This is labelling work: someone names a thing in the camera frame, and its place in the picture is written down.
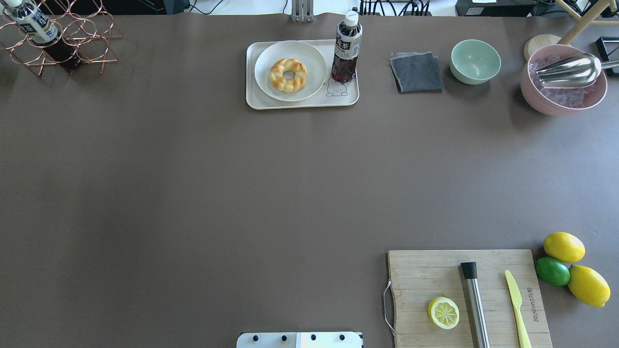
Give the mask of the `braided ring donut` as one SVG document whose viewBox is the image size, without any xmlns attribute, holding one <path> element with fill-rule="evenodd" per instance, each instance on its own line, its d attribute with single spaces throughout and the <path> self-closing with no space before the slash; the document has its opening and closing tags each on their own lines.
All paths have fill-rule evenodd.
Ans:
<svg viewBox="0 0 619 348">
<path fill-rule="evenodd" d="M 294 58 L 274 62 L 269 70 L 269 82 L 280 92 L 293 93 L 307 84 L 307 67 Z"/>
</svg>

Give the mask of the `white round plate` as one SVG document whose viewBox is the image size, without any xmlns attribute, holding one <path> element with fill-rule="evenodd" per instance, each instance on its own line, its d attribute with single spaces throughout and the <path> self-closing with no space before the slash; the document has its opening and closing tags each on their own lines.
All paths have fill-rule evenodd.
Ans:
<svg viewBox="0 0 619 348">
<path fill-rule="evenodd" d="M 269 82 L 269 70 L 274 62 L 294 58 L 302 62 L 308 71 L 307 84 L 293 92 L 278 91 Z M 270 97 L 283 102 L 303 101 L 316 94 L 325 82 L 328 70 L 323 55 L 311 44 L 301 41 L 283 41 L 268 46 L 254 63 L 254 77 L 258 87 Z"/>
</svg>

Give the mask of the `dark juice bottle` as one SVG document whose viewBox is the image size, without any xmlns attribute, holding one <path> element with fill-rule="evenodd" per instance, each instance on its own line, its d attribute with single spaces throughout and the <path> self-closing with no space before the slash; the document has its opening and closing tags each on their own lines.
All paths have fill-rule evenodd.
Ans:
<svg viewBox="0 0 619 348">
<path fill-rule="evenodd" d="M 339 83 L 350 82 L 356 75 L 356 65 L 362 42 L 363 28 L 359 14 L 348 11 L 338 24 L 331 77 Z"/>
</svg>

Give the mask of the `bamboo cutting board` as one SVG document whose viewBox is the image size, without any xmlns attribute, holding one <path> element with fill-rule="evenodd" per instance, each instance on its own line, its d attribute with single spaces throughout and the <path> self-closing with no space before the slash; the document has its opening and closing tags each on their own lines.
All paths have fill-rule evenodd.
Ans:
<svg viewBox="0 0 619 348">
<path fill-rule="evenodd" d="M 491 250 L 390 250 L 388 284 L 393 301 L 396 348 L 476 348 L 471 296 L 461 264 L 477 264 L 477 283 L 491 348 L 520 346 L 515 313 L 505 271 L 510 271 L 522 296 L 522 316 L 534 348 L 550 348 L 544 302 L 528 249 Z M 453 300 L 460 320 L 451 330 L 435 325 L 428 313 L 436 297 Z"/>
</svg>

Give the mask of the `steel muddler rod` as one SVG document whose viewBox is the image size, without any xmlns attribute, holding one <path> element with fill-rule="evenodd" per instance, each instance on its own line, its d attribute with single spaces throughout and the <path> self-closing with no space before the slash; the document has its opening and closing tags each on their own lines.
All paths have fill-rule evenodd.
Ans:
<svg viewBox="0 0 619 348">
<path fill-rule="evenodd" d="M 486 325 L 481 289 L 478 283 L 477 263 L 460 263 L 464 285 L 468 296 L 467 308 L 469 311 L 472 336 L 476 348 L 490 348 L 489 332 Z"/>
</svg>

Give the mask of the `half lemon slice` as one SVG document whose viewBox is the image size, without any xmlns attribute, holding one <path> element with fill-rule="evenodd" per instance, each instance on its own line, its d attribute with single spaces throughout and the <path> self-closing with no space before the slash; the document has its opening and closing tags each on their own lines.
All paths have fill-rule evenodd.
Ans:
<svg viewBox="0 0 619 348">
<path fill-rule="evenodd" d="M 459 324 L 460 311 L 458 305 L 447 297 L 436 297 L 427 307 L 429 319 L 443 330 L 451 330 Z"/>
</svg>

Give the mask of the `mint green bowl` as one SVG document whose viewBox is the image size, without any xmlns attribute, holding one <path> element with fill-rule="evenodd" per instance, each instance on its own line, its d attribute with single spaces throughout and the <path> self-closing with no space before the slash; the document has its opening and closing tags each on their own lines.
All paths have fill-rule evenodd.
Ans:
<svg viewBox="0 0 619 348">
<path fill-rule="evenodd" d="M 467 85 L 480 85 L 495 77 L 501 70 L 498 51 L 490 44 L 468 39 L 452 49 L 449 67 L 452 75 Z"/>
</svg>

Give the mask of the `pink bowl with ice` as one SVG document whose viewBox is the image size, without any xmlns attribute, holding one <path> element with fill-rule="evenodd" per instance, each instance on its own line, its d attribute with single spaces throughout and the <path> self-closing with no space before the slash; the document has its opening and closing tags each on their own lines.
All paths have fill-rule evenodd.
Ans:
<svg viewBox="0 0 619 348">
<path fill-rule="evenodd" d="M 540 83 L 537 69 L 577 54 L 582 54 L 582 51 L 555 44 L 537 49 L 530 56 L 521 75 L 520 91 L 532 108 L 545 115 L 566 116 L 595 107 L 603 101 L 608 88 L 604 73 L 587 87 L 546 88 Z"/>
</svg>

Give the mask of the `green lime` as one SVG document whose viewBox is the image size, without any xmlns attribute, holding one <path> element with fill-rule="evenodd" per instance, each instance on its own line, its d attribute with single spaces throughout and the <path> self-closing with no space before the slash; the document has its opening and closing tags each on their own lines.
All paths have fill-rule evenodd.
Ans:
<svg viewBox="0 0 619 348">
<path fill-rule="evenodd" d="M 536 260 L 535 271 L 541 280 L 553 286 L 566 286 L 571 280 L 568 267 L 551 256 Z"/>
</svg>

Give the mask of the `yellow lemon far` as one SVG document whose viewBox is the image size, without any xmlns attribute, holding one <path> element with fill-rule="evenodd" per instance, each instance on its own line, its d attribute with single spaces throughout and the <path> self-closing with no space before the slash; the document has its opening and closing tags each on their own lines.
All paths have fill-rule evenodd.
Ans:
<svg viewBox="0 0 619 348">
<path fill-rule="evenodd" d="M 575 263 L 584 258 L 586 248 L 584 243 L 568 232 L 553 232 L 543 241 L 544 251 L 561 262 Z"/>
</svg>

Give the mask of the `yellow lemon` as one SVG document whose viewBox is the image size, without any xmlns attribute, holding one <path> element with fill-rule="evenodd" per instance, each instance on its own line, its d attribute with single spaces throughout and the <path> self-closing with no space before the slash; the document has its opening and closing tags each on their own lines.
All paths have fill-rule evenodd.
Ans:
<svg viewBox="0 0 619 348">
<path fill-rule="evenodd" d="M 612 293 L 604 277 L 586 266 L 573 265 L 569 271 L 570 281 L 567 286 L 572 295 L 587 305 L 603 308 Z"/>
<path fill-rule="evenodd" d="M 575 263 L 584 258 L 586 248 L 584 243 L 568 232 L 553 232 L 543 241 L 544 251 L 561 262 Z"/>
</svg>

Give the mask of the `yellow lemon near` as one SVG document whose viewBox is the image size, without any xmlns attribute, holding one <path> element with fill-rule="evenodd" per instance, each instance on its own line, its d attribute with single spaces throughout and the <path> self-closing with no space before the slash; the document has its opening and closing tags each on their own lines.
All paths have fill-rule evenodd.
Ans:
<svg viewBox="0 0 619 348">
<path fill-rule="evenodd" d="M 612 293 L 604 277 L 586 266 L 573 265 L 569 271 L 570 281 L 567 286 L 572 295 L 587 305 L 603 308 Z"/>
</svg>

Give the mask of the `bottle in rack rear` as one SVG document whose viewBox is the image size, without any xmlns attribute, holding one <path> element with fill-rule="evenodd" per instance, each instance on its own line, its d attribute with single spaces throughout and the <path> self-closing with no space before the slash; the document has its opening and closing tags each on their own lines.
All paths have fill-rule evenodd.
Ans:
<svg viewBox="0 0 619 348">
<path fill-rule="evenodd" d="M 33 44 L 63 69 L 71 71 L 82 63 L 77 48 L 65 42 L 55 22 L 31 0 L 3 0 L 4 13 L 14 21 Z"/>
</svg>

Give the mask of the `aluminium frame post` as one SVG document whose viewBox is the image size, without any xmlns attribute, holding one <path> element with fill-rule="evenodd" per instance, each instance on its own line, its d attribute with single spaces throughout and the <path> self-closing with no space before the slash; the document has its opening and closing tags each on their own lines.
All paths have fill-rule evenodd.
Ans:
<svg viewBox="0 0 619 348">
<path fill-rule="evenodd" d="M 291 21 L 295 23 L 314 22 L 314 0 L 292 0 Z"/>
</svg>

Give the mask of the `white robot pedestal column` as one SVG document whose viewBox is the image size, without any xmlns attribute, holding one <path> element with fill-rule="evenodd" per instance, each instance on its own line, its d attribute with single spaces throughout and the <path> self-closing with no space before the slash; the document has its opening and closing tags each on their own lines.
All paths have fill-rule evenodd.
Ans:
<svg viewBox="0 0 619 348">
<path fill-rule="evenodd" d="M 354 331 L 243 333 L 237 348 L 363 348 L 363 334 Z"/>
</svg>

